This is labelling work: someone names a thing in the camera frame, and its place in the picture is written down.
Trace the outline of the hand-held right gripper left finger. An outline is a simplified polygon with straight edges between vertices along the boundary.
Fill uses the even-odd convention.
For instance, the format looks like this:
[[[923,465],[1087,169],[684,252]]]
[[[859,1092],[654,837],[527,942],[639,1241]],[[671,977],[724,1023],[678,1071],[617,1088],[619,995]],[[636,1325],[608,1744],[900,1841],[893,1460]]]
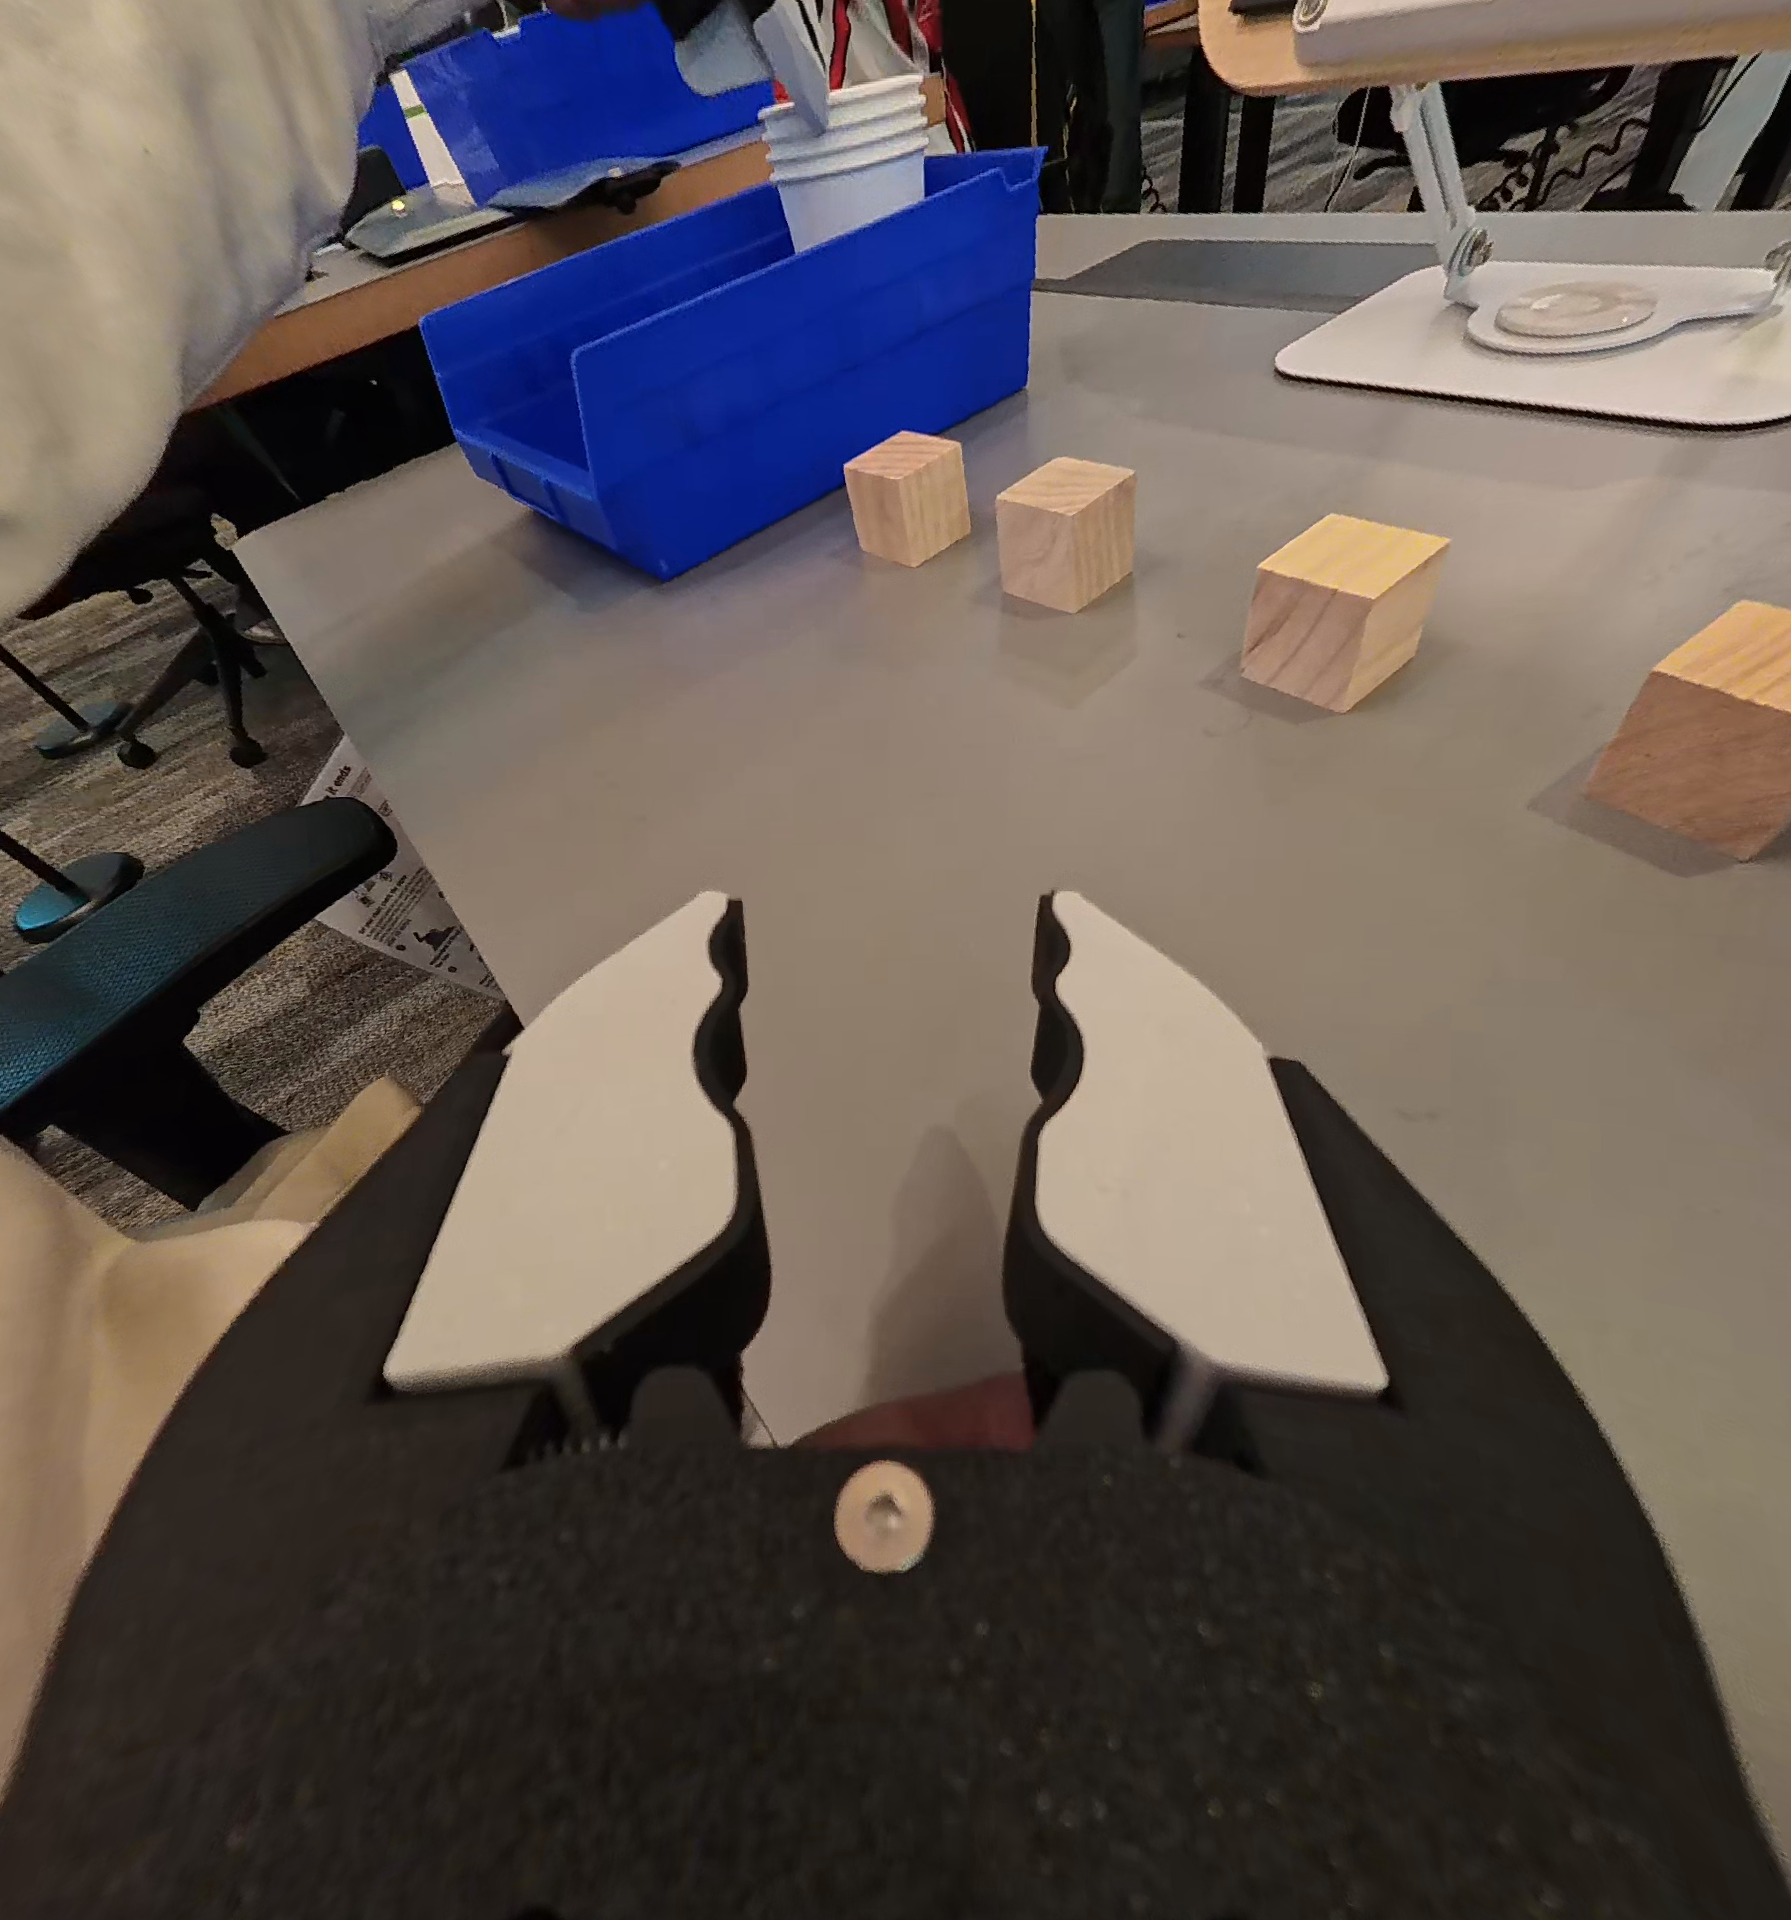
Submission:
[[[382,1379],[634,1396],[739,1377],[772,1261],[743,1091],[743,906],[705,889],[509,1043]]]

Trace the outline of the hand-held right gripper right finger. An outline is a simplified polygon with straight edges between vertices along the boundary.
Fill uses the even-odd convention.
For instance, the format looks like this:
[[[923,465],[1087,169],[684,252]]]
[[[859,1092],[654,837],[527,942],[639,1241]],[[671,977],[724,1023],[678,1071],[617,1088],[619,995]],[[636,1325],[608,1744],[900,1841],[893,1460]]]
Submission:
[[[1199,977],[1075,889],[1037,906],[1037,1027],[1004,1308],[1050,1379],[1378,1400],[1388,1363],[1271,1057]]]

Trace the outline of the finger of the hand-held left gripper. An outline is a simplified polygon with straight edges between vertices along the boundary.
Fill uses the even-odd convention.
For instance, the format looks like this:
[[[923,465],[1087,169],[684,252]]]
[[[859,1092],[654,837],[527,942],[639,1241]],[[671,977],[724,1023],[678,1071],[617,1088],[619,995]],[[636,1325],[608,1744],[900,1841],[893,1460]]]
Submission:
[[[747,16],[705,16],[674,47],[677,70],[697,98],[769,88],[772,66]]]
[[[809,134],[828,134],[832,88],[820,2],[749,2],[749,29],[788,106]]]

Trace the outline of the blue plastic bin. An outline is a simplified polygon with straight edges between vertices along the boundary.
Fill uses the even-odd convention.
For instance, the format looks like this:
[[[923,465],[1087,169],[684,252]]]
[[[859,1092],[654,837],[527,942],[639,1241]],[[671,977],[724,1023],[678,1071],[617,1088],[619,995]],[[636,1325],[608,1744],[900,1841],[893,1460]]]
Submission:
[[[919,207],[796,252],[773,186],[423,320],[479,478],[654,578],[1027,384],[1045,154],[926,161]]]
[[[772,82],[697,96],[659,15],[531,15],[404,63],[413,100],[477,202],[583,166],[634,169],[758,135]]]

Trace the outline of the person's left forearm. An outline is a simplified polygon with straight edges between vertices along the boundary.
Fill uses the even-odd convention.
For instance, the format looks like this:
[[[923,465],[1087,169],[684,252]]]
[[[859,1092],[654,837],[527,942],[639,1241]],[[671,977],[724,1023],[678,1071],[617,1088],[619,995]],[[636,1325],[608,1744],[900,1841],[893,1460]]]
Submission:
[[[471,2],[0,2],[0,624],[333,235],[379,82]]]

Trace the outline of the dark blue pouch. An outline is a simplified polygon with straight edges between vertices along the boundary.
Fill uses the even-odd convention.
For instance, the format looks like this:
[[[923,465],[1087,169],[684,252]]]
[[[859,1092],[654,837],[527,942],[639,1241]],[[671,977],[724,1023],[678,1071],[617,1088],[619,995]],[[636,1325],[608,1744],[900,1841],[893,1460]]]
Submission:
[[[674,156],[596,156],[512,182],[493,192],[487,207],[515,217],[600,207],[624,217],[677,171]]]

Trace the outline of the printed white paper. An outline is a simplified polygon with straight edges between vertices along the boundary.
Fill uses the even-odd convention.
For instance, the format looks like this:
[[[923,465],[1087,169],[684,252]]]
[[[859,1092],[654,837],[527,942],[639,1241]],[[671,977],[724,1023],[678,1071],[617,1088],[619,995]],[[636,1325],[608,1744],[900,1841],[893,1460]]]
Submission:
[[[367,806],[393,831],[397,853],[377,877],[333,900],[317,916],[317,924],[431,980],[501,1002],[496,973],[451,912],[405,828],[394,823],[383,791],[349,739],[339,741],[302,792],[302,804],[326,799],[351,799]]]

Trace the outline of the black flat device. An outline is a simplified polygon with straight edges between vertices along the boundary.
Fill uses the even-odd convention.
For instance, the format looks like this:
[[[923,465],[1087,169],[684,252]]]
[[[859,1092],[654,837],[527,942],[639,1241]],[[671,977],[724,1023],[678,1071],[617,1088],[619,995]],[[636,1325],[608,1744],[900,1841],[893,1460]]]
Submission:
[[[382,269],[400,269],[517,223],[506,208],[477,207],[463,186],[417,186],[358,217],[340,244]]]

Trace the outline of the wooden desk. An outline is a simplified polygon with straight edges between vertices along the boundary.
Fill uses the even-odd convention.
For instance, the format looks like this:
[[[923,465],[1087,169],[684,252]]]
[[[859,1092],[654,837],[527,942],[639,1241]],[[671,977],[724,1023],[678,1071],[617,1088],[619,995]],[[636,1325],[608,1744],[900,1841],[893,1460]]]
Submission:
[[[604,202],[565,207],[397,269],[347,252],[322,280],[309,281],[297,297],[264,320],[211,384],[186,400],[186,412],[206,412],[390,342],[455,300],[720,202],[763,185],[766,175],[763,142],[755,135],[690,156],[624,215]]]

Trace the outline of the wooden cube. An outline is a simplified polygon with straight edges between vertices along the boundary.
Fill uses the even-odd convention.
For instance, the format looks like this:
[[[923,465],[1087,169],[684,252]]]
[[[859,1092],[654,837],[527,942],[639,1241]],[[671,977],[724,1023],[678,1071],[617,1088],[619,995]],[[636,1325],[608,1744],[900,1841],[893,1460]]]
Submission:
[[[964,447],[945,436],[895,434],[845,463],[845,492],[859,551],[926,565],[970,539]]]
[[[1137,474],[1052,457],[999,492],[999,565],[1006,599],[1081,612],[1137,569]]]
[[[1417,653],[1451,542],[1325,513],[1258,562],[1241,676],[1350,711]]]
[[[1791,609],[1740,600],[1662,658],[1582,795],[1751,860],[1791,828]]]

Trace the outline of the black table mat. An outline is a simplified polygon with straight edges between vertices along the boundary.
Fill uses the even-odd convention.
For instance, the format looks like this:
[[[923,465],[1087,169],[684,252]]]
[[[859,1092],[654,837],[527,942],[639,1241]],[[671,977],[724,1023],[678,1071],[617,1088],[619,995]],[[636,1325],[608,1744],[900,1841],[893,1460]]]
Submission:
[[[1341,313],[1417,270],[1429,270],[1440,284],[1432,247],[1154,239],[1075,277],[1045,277],[1037,290],[1103,300]]]

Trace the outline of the black office chair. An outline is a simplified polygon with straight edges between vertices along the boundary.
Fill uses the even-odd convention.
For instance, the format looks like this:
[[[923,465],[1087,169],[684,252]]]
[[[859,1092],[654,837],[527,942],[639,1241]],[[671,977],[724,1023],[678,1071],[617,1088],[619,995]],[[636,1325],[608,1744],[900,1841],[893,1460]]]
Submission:
[[[198,1208],[280,1127],[186,1050],[203,1007],[397,858],[358,799],[270,814],[0,972],[0,1139],[45,1127]]]

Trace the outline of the black pole stand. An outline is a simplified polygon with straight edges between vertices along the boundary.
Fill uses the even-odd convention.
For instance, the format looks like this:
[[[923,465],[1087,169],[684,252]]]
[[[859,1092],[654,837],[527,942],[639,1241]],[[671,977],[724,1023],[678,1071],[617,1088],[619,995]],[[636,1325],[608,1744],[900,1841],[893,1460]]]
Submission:
[[[36,881],[11,914],[11,929],[23,945],[48,945],[84,924],[106,904],[137,888],[145,874],[143,862],[125,853],[95,853],[55,865],[3,828],[0,858]]]

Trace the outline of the person's light clothing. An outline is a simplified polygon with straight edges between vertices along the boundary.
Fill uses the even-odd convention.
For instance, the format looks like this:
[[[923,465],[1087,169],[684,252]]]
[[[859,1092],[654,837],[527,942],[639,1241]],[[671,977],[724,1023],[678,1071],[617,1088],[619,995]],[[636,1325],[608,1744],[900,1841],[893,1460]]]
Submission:
[[[0,1139],[0,1795],[75,1584],[174,1403],[420,1114],[383,1077],[141,1231]]]

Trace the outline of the white metal stand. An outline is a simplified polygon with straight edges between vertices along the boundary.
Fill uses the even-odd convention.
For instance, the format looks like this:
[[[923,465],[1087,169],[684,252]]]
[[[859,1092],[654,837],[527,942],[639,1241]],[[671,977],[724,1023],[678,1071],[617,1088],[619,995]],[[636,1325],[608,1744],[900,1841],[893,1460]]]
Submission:
[[[1288,381],[1662,428],[1791,419],[1791,239],[1760,269],[1497,252],[1444,82],[1791,48],[1791,2],[1296,2],[1306,78],[1382,83],[1432,223],[1414,270],[1275,357]]]

